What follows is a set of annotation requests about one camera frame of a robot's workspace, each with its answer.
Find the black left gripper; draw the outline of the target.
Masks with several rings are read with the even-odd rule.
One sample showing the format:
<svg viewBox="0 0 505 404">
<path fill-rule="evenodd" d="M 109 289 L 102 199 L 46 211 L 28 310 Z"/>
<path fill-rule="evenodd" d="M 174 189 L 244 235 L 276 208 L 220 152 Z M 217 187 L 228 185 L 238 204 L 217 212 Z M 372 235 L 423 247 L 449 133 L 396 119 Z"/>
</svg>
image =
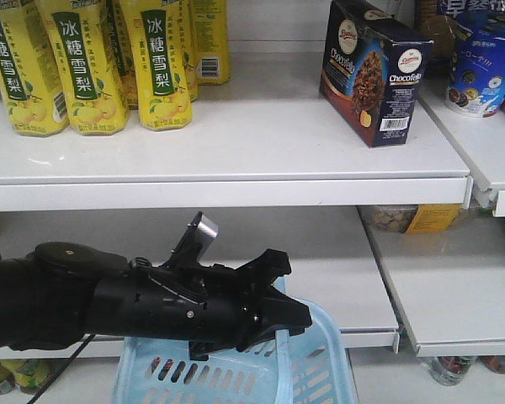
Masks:
<svg viewBox="0 0 505 404">
<path fill-rule="evenodd" d="M 136 291 L 129 335 L 186 341 L 193 359 L 223 349 L 242 352 L 277 331 L 301 335 L 312 325 L 308 305 L 274 287 L 291 272 L 285 252 L 268 249 L 239 268 L 195 260 L 154 267 L 144 258 L 131 265 Z"/>
</svg>

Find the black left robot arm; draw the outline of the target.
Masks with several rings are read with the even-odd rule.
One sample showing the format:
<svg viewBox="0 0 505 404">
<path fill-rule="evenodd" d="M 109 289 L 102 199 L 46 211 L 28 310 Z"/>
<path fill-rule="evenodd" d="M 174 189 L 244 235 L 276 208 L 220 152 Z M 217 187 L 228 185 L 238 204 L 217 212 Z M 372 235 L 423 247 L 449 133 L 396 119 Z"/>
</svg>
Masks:
<svg viewBox="0 0 505 404">
<path fill-rule="evenodd" d="M 274 287 L 291 271 L 286 253 L 228 268 L 200 264 L 200 250 L 178 247 L 158 267 L 66 242 L 0 255 L 0 348 L 57 350 L 101 334 L 185 341 L 191 359 L 205 360 L 311 325 L 308 307 Z"/>
</svg>

